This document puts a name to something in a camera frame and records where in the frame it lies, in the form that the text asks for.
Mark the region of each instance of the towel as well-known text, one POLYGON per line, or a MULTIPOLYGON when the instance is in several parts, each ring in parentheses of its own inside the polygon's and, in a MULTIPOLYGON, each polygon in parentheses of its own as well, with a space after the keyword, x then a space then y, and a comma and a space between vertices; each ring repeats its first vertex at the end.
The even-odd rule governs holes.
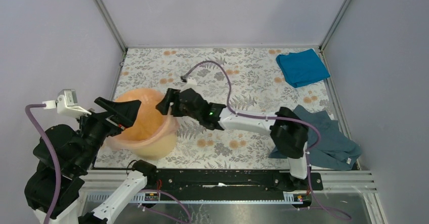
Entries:
POLYGON ((276 61, 283 72, 284 79, 294 88, 330 77, 325 65, 312 49, 279 55, 276 61))
MULTIPOLYGON (((310 150, 312 165, 334 170, 352 169, 362 151, 358 144, 339 131, 337 120, 331 120, 326 111, 310 113, 301 105, 298 105, 293 112, 301 120, 314 125, 322 136, 319 144, 310 150)), ((316 133, 310 129, 308 132, 309 146, 313 145, 316 139, 316 133)), ((286 158, 286 156, 274 148, 269 158, 286 158)))

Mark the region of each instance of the tabletop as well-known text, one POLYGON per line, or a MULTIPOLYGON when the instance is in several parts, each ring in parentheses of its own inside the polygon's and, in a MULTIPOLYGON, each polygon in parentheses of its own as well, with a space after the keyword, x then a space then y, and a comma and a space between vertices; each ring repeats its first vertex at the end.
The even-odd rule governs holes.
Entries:
MULTIPOLYGON (((178 48, 129 49, 115 98, 140 87, 166 92, 180 89, 180 76, 204 60, 220 63, 232 82, 231 105, 235 109, 273 112, 281 106, 303 105, 310 112, 326 110, 333 119, 325 82, 293 88, 284 80, 275 59, 279 54, 309 48, 178 48)), ((202 87, 208 102, 226 103, 228 85, 212 64, 197 68, 191 76, 202 87)), ((190 117, 178 118, 180 127, 175 149, 159 160, 146 160, 158 168, 289 169, 287 159, 270 159, 274 143, 269 136, 241 130, 206 130, 190 117)), ((112 151, 103 146, 95 167, 124 168, 139 159, 128 150, 112 151)))

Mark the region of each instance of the floral tablecloth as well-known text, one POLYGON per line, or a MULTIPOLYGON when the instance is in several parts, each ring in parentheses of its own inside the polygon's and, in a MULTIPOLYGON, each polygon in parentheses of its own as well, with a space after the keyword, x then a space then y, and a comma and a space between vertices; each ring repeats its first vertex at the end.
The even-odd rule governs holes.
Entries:
MULTIPOLYGON (((180 76, 203 60, 214 60, 227 71, 233 84, 231 105, 249 111, 276 111, 280 106, 294 109, 298 104, 311 112, 327 110, 333 118, 331 104, 320 81, 293 88, 284 80, 275 62, 279 54, 297 53, 307 49, 129 49, 115 97, 139 87, 165 92, 180 89, 180 76)), ((197 68, 191 76, 202 86, 209 102, 226 103, 227 81, 211 64, 197 68)), ((178 118, 178 142, 165 158, 153 161, 158 168, 232 168, 289 169, 286 159, 269 159, 274 143, 257 133, 225 130, 211 131, 189 118, 178 118)), ((127 167, 139 159, 128 150, 112 151, 102 147, 95 167, 127 167)))

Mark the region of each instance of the orange container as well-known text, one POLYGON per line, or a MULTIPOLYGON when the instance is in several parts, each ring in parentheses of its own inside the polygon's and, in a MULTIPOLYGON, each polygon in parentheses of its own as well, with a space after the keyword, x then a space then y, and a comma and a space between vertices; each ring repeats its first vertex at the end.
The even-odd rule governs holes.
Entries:
POLYGON ((142 102, 134 125, 120 135, 108 137, 106 144, 113 150, 129 149, 134 154, 156 160, 168 155, 176 146, 179 124, 170 114, 162 115, 155 106, 164 94, 139 88, 119 96, 116 102, 140 100, 142 102))

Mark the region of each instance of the black wire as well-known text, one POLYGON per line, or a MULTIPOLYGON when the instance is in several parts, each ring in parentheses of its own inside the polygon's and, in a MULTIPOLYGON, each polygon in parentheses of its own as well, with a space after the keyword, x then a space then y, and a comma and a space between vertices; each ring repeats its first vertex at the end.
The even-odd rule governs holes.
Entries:
POLYGON ((130 165, 131 165, 133 162, 137 162, 137 160, 133 160, 133 161, 131 161, 131 162, 128 164, 128 166, 126 167, 126 175, 128 175, 129 167, 130 167, 130 165))

